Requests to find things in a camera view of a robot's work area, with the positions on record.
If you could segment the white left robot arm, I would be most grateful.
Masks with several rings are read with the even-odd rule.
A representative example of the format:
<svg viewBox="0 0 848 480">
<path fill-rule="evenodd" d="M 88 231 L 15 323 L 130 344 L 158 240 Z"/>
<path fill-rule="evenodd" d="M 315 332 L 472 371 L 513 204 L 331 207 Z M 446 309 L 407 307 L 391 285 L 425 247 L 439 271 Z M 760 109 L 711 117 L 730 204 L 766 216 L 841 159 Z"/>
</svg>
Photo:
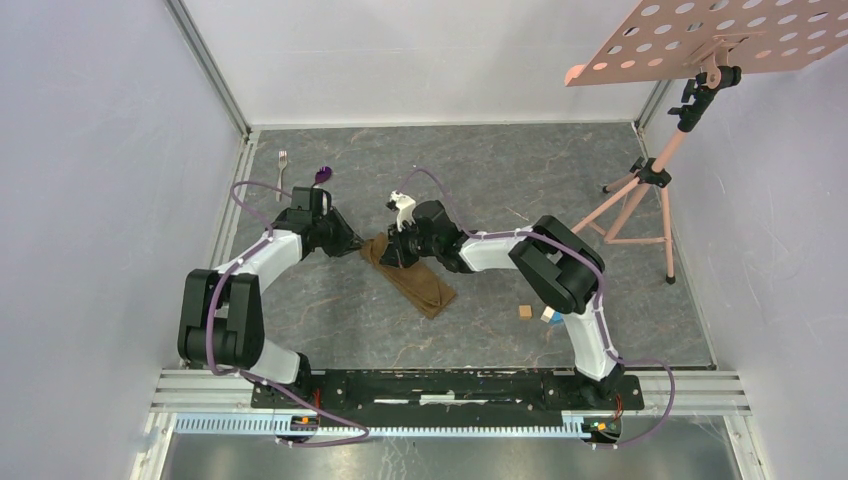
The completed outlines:
<svg viewBox="0 0 848 480">
<path fill-rule="evenodd" d="M 343 257 L 364 242 L 334 206 L 329 192 L 296 187 L 290 199 L 289 207 L 267 224 L 247 250 L 213 269 L 188 274 L 177 351 L 182 360 L 217 373 L 276 383 L 278 397 L 297 408 L 313 397 L 311 368 L 304 354 L 266 337 L 262 294 L 312 252 Z"/>
</svg>

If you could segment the brown cloth napkin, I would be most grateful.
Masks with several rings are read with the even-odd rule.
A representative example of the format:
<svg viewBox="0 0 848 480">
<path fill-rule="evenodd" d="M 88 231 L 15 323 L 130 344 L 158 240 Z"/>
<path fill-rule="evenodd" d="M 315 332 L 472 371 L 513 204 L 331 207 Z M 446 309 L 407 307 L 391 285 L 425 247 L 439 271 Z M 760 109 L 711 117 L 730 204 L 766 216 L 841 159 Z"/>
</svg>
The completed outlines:
<svg viewBox="0 0 848 480">
<path fill-rule="evenodd" d="M 364 242 L 360 254 L 422 315 L 434 319 L 456 299 L 456 291 L 422 262 L 409 268 L 382 265 L 387 247 L 388 237 L 380 233 Z"/>
</svg>

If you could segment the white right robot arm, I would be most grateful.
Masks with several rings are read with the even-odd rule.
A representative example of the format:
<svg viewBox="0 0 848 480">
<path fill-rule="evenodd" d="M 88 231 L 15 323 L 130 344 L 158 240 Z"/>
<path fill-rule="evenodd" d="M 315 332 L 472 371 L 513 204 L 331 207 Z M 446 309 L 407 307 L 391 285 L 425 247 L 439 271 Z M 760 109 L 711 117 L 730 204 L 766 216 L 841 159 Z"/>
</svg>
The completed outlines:
<svg viewBox="0 0 848 480">
<path fill-rule="evenodd" d="M 556 217 L 544 215 L 514 231 L 467 233 L 438 200 L 418 203 L 394 192 L 387 206 L 396 219 L 387 231 L 382 265 L 410 268 L 432 257 L 453 273 L 518 271 L 563 319 L 575 353 L 580 400 L 602 408 L 617 396 L 624 369 L 599 317 L 604 262 Z"/>
</svg>

